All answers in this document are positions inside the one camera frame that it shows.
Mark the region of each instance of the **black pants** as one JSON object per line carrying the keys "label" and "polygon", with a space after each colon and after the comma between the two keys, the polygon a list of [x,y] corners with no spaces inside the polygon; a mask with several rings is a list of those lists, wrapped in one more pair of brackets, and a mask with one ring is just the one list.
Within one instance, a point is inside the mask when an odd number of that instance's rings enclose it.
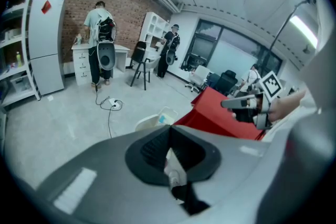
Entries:
{"label": "black pants", "polygon": [[164,77],[164,75],[166,74],[167,69],[168,69],[168,64],[167,64],[167,61],[166,61],[166,55],[167,55],[167,53],[165,53],[164,55],[161,55],[161,58],[159,60],[159,65],[157,67],[157,75],[160,78]]}
{"label": "black pants", "polygon": [[181,206],[190,214],[198,214],[209,208],[209,205],[197,199],[191,186],[177,186],[172,188],[172,194],[176,199],[183,201]]}
{"label": "black pants", "polygon": [[[100,77],[97,47],[92,47],[91,49],[89,49],[89,63],[90,63],[90,69],[91,69],[92,82],[97,84],[99,82],[99,77]],[[103,70],[103,77],[104,79],[110,79],[111,70]]]}

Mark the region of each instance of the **drawer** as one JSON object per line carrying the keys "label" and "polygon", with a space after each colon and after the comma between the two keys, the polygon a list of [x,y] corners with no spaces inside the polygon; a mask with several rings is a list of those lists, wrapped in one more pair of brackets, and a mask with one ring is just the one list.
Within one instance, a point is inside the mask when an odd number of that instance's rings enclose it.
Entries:
{"label": "drawer", "polygon": [[82,52],[80,54],[73,54],[73,62],[76,63],[81,63],[83,61],[89,61],[89,53],[88,52]]}
{"label": "drawer", "polygon": [[91,72],[77,72],[76,73],[77,85],[91,83]]}
{"label": "drawer", "polygon": [[90,64],[88,61],[83,61],[82,63],[74,63],[75,73],[77,72],[87,72],[90,71]]}

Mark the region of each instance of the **gray floor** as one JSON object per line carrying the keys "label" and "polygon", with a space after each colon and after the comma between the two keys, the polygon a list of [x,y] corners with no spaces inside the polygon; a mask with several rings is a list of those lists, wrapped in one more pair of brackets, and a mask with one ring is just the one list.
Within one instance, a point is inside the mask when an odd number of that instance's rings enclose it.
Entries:
{"label": "gray floor", "polygon": [[[129,86],[133,74],[133,70],[115,74],[111,85],[103,85],[98,92],[98,102],[107,96],[123,101],[121,111],[111,112],[112,137],[133,132],[139,120],[157,114],[164,106],[177,111],[179,118],[191,110],[190,101],[197,93],[185,88],[183,81],[170,74],[164,79],[151,75],[144,91],[142,75]],[[109,112],[100,109],[95,98],[89,84],[77,86],[71,77],[62,91],[40,101],[29,98],[15,104],[8,114],[5,142],[5,158],[12,171],[36,188],[57,167],[110,138]]]}

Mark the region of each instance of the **office chair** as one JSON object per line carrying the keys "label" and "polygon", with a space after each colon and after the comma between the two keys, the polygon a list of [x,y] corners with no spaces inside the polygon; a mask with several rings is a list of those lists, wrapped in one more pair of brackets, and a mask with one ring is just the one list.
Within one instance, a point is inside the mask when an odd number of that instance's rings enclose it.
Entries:
{"label": "office chair", "polygon": [[214,86],[214,89],[221,94],[227,96],[232,89],[232,87],[238,82],[238,80],[235,78],[236,73],[234,73],[231,70],[227,70],[224,73],[222,73],[221,77],[217,81],[216,85]]}
{"label": "office chair", "polygon": [[199,89],[197,87],[201,88],[203,86],[209,73],[209,69],[199,65],[194,73],[190,72],[189,79],[191,83],[186,84],[185,87],[190,87],[191,91],[195,89],[197,92],[199,92]]}
{"label": "office chair", "polygon": [[140,63],[143,59],[143,56],[145,54],[146,51],[146,43],[143,41],[139,41],[133,51],[132,57],[131,57],[131,62],[130,62],[130,67],[132,68],[132,63],[133,61],[136,63]]}
{"label": "office chair", "polygon": [[138,73],[138,77],[140,76],[141,73],[143,73],[143,81],[144,81],[144,87],[146,90],[146,73],[148,73],[148,82],[151,82],[151,69],[154,69],[155,67],[157,67],[157,65],[159,64],[160,61],[160,57],[158,57],[157,59],[151,61],[151,62],[141,62],[139,65],[143,64],[143,70],[141,70],[139,67],[136,68],[136,70],[138,70],[137,72],[135,72],[134,77],[133,77],[133,81],[135,76]]}

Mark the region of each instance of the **ceiling light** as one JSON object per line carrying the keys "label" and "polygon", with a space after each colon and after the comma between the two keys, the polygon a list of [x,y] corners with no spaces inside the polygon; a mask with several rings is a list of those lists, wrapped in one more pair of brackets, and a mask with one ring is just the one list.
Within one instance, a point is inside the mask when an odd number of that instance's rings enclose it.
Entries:
{"label": "ceiling light", "polygon": [[313,32],[309,29],[307,25],[298,16],[294,16],[290,19],[290,22],[294,24],[310,41],[310,43],[316,49],[317,46],[317,38],[313,34]]}

